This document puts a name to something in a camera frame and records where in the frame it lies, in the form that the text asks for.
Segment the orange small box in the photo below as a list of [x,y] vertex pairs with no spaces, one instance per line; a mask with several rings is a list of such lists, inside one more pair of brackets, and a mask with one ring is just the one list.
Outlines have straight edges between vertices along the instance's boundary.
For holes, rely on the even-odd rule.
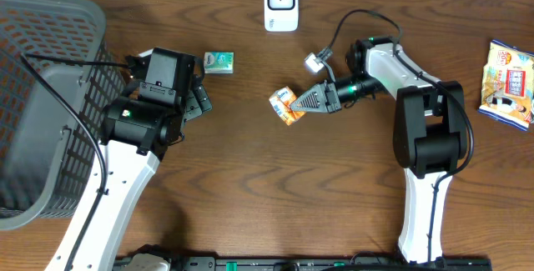
[[290,105],[297,99],[294,92],[289,87],[284,87],[275,91],[269,98],[270,105],[279,118],[288,126],[301,119],[305,112],[294,111]]

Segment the teal silver small box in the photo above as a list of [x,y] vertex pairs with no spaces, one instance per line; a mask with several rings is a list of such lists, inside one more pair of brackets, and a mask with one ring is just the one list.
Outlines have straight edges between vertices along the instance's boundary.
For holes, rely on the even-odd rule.
[[206,52],[204,54],[204,71],[210,74],[232,74],[234,72],[234,54]]

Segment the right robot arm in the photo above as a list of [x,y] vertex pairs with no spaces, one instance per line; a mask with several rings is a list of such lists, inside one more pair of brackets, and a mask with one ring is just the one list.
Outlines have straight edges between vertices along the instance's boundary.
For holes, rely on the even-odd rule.
[[406,180],[397,247],[407,263],[442,257],[441,228],[452,172],[467,153],[463,89],[428,75],[396,38],[368,38],[346,55],[351,75],[317,83],[291,105],[295,112],[336,113],[379,92],[395,99],[393,150]]

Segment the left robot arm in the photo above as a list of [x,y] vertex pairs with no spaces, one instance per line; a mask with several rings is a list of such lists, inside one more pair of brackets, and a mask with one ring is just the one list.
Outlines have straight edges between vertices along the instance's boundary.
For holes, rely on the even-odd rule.
[[110,270],[129,220],[184,125],[211,110],[202,58],[154,48],[129,56],[133,74],[103,110],[83,195],[49,270]]

